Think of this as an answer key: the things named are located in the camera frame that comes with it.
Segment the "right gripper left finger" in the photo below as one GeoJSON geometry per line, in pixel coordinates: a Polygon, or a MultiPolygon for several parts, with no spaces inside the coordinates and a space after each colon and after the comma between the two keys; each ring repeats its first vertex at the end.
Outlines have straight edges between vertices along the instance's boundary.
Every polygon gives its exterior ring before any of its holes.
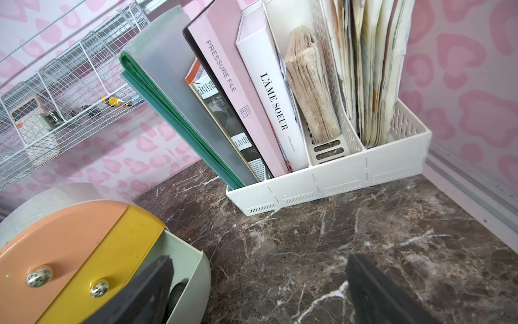
{"type": "Polygon", "coordinates": [[[162,323],[173,275],[171,258],[158,257],[84,322],[162,323]]]}

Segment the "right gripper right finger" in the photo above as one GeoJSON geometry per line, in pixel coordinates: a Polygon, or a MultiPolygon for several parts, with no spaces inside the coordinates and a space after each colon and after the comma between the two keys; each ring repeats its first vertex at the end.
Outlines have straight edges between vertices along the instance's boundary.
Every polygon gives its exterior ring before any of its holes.
{"type": "Polygon", "coordinates": [[[438,323],[364,255],[349,256],[346,274],[360,323],[438,323]]]}

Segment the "black earphone case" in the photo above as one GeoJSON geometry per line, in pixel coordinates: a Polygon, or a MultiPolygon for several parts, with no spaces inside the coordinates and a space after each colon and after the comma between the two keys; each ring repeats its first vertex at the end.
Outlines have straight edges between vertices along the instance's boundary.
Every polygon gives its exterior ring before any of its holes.
{"type": "Polygon", "coordinates": [[[186,289],[186,286],[188,284],[188,280],[184,279],[181,282],[177,283],[171,290],[171,293],[169,295],[168,302],[166,304],[165,314],[163,318],[163,323],[167,323],[169,320],[171,313],[175,309],[177,303],[180,300],[180,297],[183,294],[183,291],[186,289]]]}

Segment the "grey bottom drawer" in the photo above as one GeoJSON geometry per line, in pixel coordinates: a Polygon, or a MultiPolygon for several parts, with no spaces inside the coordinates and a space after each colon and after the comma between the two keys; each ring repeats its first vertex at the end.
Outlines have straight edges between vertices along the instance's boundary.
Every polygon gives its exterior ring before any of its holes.
{"type": "Polygon", "coordinates": [[[211,288],[209,260],[204,252],[189,245],[166,229],[143,260],[136,275],[139,275],[155,259],[163,255],[171,258],[174,268],[169,294],[177,283],[184,279],[188,280],[186,289],[167,323],[200,323],[205,314],[211,288]]]}

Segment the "orange top drawer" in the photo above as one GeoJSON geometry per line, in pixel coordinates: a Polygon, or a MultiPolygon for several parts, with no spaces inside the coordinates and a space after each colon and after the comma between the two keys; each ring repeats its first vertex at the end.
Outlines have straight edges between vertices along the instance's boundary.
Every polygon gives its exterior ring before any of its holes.
{"type": "Polygon", "coordinates": [[[128,208],[85,202],[37,221],[1,248],[1,322],[36,323],[128,208]]]}

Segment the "white round drawer cabinet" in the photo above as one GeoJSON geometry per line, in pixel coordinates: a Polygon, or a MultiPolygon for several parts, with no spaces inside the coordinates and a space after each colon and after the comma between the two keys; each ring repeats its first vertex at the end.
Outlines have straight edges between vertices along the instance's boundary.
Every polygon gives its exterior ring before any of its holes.
{"type": "Polygon", "coordinates": [[[57,186],[24,202],[1,222],[1,247],[48,215],[79,203],[106,200],[99,186],[75,183],[57,186]]]}

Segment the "yellow drawer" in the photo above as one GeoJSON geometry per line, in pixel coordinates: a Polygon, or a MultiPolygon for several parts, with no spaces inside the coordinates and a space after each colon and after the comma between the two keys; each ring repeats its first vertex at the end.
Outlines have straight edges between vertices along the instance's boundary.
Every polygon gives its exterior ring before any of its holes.
{"type": "Polygon", "coordinates": [[[132,279],[165,230],[153,214],[130,205],[38,323],[82,323],[132,279]]]}

